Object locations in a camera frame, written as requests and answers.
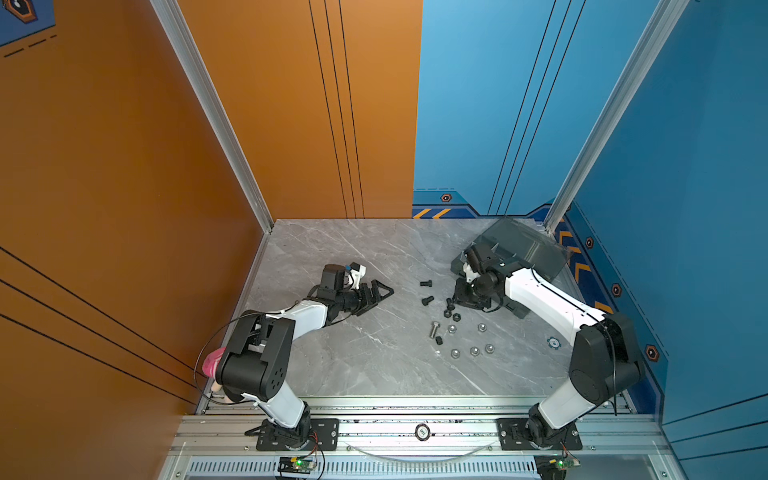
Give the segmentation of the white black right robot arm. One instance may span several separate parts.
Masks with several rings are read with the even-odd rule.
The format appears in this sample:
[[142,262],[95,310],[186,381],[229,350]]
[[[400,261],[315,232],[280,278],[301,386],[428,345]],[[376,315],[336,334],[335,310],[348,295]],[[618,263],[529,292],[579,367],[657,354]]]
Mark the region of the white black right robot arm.
[[645,378],[631,318],[607,313],[568,295],[520,259],[504,259],[474,243],[454,262],[453,301],[489,313],[512,302],[537,315],[572,347],[567,379],[530,408],[517,434],[535,449],[561,447],[576,421]]

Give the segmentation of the black hex nut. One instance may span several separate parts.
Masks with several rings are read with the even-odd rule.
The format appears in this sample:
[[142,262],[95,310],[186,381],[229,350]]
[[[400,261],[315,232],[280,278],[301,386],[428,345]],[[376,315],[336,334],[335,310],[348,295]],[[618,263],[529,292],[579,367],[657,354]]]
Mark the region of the black hex nut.
[[459,313],[453,312],[453,311],[451,311],[451,310],[448,310],[448,309],[446,309],[446,310],[443,312],[443,316],[444,316],[446,319],[451,319],[451,320],[453,320],[454,322],[459,322],[459,321],[461,320],[461,315],[460,315]]

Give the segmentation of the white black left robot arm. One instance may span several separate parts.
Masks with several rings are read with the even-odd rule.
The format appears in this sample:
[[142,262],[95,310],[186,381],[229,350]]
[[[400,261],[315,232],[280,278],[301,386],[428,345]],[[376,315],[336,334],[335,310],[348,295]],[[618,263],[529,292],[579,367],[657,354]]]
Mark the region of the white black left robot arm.
[[312,438],[311,411],[286,380],[294,341],[339,323],[340,314],[361,316],[393,294],[377,280],[356,288],[316,285],[285,310],[248,310],[235,321],[227,345],[205,358],[203,372],[226,399],[252,403],[266,415],[250,435],[263,438],[268,449],[302,449]]

